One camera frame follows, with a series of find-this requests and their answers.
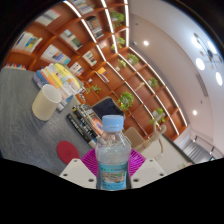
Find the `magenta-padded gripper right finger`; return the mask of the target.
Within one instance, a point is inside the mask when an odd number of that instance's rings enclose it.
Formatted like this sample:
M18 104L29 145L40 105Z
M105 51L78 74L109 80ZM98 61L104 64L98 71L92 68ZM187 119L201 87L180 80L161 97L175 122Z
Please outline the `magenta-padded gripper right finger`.
M132 189L140 188L166 176L165 171L153 158L146 159L132 150L128 164L128 175Z

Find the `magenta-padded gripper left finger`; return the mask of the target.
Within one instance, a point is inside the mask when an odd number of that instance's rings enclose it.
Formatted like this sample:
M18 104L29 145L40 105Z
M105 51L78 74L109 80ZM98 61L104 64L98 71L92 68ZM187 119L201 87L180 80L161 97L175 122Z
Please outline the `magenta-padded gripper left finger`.
M95 189L97 186L98 161L91 149L81 159L72 159L60 177L78 186Z

